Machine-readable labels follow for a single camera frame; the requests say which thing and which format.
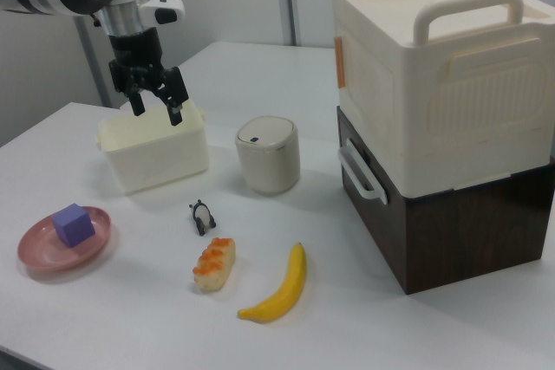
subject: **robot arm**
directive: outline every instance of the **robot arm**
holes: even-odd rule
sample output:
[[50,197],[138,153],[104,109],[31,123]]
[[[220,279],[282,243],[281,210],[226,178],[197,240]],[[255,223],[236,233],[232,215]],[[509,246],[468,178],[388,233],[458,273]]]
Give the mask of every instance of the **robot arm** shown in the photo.
[[159,97],[172,125],[181,122],[188,94],[178,68],[163,68],[157,27],[185,17],[181,0],[0,0],[0,9],[45,15],[91,15],[108,35],[115,59],[109,63],[115,89],[129,99],[135,115],[145,108],[139,92]]

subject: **panda figurine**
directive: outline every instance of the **panda figurine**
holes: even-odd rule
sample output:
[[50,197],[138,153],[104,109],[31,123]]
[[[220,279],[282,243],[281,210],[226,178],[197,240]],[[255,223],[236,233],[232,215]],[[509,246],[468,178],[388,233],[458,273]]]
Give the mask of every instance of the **panda figurine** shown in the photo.
[[198,201],[195,205],[189,205],[193,210],[193,220],[197,224],[197,230],[201,236],[206,234],[206,229],[210,226],[211,229],[216,227],[214,217],[210,214],[210,210],[202,201]]

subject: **purple block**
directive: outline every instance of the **purple block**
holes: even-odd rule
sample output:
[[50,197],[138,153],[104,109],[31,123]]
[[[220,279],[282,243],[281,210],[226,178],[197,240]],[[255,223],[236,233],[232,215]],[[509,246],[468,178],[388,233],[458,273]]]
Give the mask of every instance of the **purple block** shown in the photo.
[[88,212],[77,204],[52,214],[50,219],[58,237],[68,247],[74,247],[95,234]]

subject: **container lid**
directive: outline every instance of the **container lid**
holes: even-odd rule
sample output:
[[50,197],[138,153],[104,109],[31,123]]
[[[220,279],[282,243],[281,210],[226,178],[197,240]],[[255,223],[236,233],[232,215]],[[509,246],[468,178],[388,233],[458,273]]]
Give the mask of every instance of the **container lid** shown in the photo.
[[283,117],[262,116],[249,121],[237,133],[240,144],[260,151],[276,150],[289,142],[297,128]]

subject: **white plastic container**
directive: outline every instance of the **white plastic container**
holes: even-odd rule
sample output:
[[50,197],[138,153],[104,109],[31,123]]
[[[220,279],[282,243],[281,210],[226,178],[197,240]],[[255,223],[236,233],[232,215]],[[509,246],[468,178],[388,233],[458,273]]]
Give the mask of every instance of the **white plastic container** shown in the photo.
[[208,167],[205,122],[193,100],[183,103],[183,121],[172,126],[166,106],[148,107],[102,120],[96,138],[125,193],[184,178]]
[[297,125],[289,119],[262,116],[241,127],[235,145],[246,183],[263,194],[287,191],[298,180]]
[[548,164],[553,7],[537,0],[333,0],[333,8],[343,49],[341,109],[401,195],[456,190]]

